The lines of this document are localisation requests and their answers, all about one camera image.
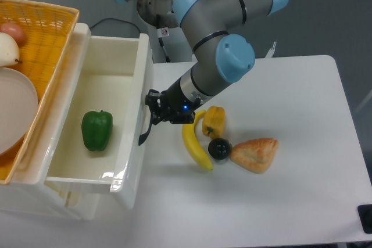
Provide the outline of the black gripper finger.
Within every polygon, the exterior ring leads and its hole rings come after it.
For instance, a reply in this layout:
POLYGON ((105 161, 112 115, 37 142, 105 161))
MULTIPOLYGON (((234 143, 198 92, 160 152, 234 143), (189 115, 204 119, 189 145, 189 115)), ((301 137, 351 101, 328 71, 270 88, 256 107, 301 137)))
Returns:
POLYGON ((176 113, 170 116, 169 122, 172 124, 192 124, 195 120, 195 112, 176 113))
POLYGON ((162 94, 159 91, 150 89, 145 97, 145 104, 151 113, 151 125, 159 124, 162 119, 162 94))

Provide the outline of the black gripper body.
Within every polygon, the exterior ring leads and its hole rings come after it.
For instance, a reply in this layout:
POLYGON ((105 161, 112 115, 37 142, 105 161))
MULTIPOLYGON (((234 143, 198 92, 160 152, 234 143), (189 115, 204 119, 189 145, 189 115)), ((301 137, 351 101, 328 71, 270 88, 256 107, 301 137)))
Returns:
POLYGON ((162 119, 169 121, 170 116, 176 113, 190 113, 201 105, 201 98, 196 97, 190 101, 181 89, 181 79, 179 78, 169 88, 161 92, 162 94, 162 119))

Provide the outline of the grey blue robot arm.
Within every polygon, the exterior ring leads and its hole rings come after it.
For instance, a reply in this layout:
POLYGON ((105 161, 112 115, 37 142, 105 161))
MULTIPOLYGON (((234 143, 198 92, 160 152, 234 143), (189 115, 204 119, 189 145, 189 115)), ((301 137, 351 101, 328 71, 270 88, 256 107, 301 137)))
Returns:
MULTIPOLYGON (((130 0, 116 0, 125 3, 130 0)), ((151 123, 192 123, 195 110, 239 81, 255 64, 255 53, 229 29, 283 9, 289 0, 170 0, 171 13, 196 63, 167 90, 150 90, 151 123)))

